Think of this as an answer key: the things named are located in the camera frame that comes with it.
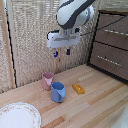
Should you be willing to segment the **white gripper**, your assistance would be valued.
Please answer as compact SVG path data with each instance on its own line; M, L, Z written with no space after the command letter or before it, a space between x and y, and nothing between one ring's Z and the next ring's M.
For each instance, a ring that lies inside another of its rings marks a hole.
M60 34L59 30L51 31L47 34L47 46L51 49L77 45L80 40L80 33L72 33L65 31L63 35ZM71 48L67 49L66 55L71 54ZM58 56L57 49L54 50L54 57Z

